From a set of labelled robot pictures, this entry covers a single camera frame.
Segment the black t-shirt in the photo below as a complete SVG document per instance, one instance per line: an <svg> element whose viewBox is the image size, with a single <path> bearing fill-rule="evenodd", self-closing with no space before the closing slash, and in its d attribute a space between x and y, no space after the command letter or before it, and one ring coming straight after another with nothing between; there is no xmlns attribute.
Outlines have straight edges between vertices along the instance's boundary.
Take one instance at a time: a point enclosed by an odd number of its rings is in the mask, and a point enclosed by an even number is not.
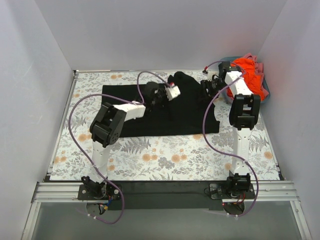
<svg viewBox="0 0 320 240"><path fill-rule="evenodd" d="M201 84L181 71L169 75L167 81L178 86L180 95L162 106L155 106L142 118L124 122L121 138L202 134L203 118L210 99L202 95ZM141 101L136 84L103 85L102 94ZM214 108L213 104L207 113L205 133L219 133L220 122L215 118Z"/></svg>

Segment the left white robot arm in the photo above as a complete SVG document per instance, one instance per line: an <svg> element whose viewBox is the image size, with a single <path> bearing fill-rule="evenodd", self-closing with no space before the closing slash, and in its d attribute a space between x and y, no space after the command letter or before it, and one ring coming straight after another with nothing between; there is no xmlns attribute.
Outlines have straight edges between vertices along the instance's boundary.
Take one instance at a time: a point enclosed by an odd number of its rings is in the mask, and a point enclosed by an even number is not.
<svg viewBox="0 0 320 240"><path fill-rule="evenodd" d="M90 173L81 178L84 187L93 198L104 199L110 192L107 190L107 161L112 145L120 138L124 123L144 117L155 107L171 101L180 95L174 85L164 87L156 82L148 82L141 92L143 100L112 105L103 103L89 128L93 141Z"/></svg>

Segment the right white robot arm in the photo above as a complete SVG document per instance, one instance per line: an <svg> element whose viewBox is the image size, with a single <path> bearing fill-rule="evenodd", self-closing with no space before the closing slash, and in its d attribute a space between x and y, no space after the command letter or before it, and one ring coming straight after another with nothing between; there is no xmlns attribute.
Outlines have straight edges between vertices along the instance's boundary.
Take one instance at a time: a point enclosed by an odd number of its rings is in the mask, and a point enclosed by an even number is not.
<svg viewBox="0 0 320 240"><path fill-rule="evenodd" d="M209 75L200 82L208 109L227 89L233 95L228 117L233 133L233 152L229 154L232 163L226 180L209 185L212 199L255 197L251 178L257 175L248 162L249 138L259 119L261 98L249 89L244 75L245 70L238 64L220 60L218 74Z"/></svg>

